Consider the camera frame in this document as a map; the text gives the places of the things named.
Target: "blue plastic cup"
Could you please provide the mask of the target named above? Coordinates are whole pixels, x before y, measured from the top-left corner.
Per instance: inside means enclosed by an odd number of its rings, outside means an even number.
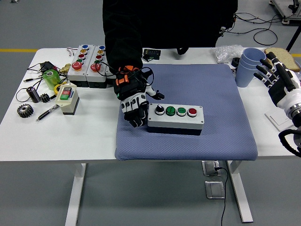
[[[254,78],[254,73],[258,73],[258,70],[256,68],[246,68],[239,61],[235,76],[236,85],[242,88],[247,87],[251,80]]]
[[[246,48],[241,55],[241,59],[243,59],[247,64],[255,66],[261,65],[260,59],[265,58],[264,52],[257,48]]]
[[[239,60],[239,64],[242,64],[242,66],[244,66],[244,67],[246,67],[248,69],[256,69],[256,65],[251,65],[251,64],[246,63],[243,58],[241,58]]]

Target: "gear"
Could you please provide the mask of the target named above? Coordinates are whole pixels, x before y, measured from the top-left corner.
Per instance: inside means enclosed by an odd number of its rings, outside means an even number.
[[[47,103],[50,100],[50,97],[47,93],[42,94],[40,98],[43,101],[43,103]]]
[[[33,108],[29,104],[24,104],[18,107],[17,113],[22,118],[28,118],[33,113]]]

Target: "robotic hand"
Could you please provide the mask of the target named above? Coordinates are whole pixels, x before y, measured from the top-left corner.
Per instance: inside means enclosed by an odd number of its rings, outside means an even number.
[[[293,121],[297,130],[286,129],[279,133],[282,145],[291,153],[301,157],[301,85],[296,74],[287,69],[273,52],[269,52],[266,57],[272,61],[273,65],[261,59],[260,62],[267,68],[257,66],[256,68],[263,74],[254,73],[266,87],[269,88],[269,95],[275,106],[281,108],[287,117]],[[297,145],[297,151],[293,149],[285,139],[288,134],[294,134],[293,139]]]
[[[164,95],[159,93],[159,90],[154,91],[151,84],[147,82],[150,75],[154,76],[152,70],[148,69],[149,71],[142,72],[141,69],[133,66],[125,66],[119,68],[119,73],[116,75],[114,92],[121,100],[124,119],[133,127],[143,126],[146,123],[149,105],[146,94],[156,100],[164,99]]]

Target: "plastic bag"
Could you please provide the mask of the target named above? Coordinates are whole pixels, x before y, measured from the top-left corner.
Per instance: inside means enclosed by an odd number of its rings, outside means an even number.
[[[241,45],[212,48],[217,63],[231,63],[235,57],[241,57],[244,48]]]

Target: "white table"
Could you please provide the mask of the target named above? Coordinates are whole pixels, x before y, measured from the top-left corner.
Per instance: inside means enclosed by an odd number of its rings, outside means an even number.
[[[37,51],[31,65],[50,61],[62,68],[71,63],[73,56],[65,48],[44,48]],[[210,48],[190,48],[185,55],[179,56],[174,49],[161,51],[157,64],[216,64]],[[36,78],[37,74],[27,71],[24,78]],[[32,83],[21,82],[20,88]],[[243,100],[252,132],[258,148],[258,158],[295,157],[288,152],[278,139],[278,131],[264,116],[275,108],[266,87],[258,80],[252,80],[247,88],[238,88]],[[0,148],[0,162],[60,162],[67,163],[75,172],[73,188],[66,225],[76,225],[81,189],[86,163],[102,160],[116,161],[116,128],[119,113],[119,101],[112,88],[77,89],[80,101],[75,115],[63,115],[58,109],[40,122],[37,117],[55,103],[33,103],[28,101],[34,113],[29,118],[21,118],[16,113],[23,104],[12,100],[0,125],[3,144]],[[38,93],[52,96],[46,84],[41,83]],[[19,100],[26,100],[25,90],[18,94]],[[241,161],[228,161],[233,186],[243,222],[252,222],[252,215],[247,203],[237,166]]]

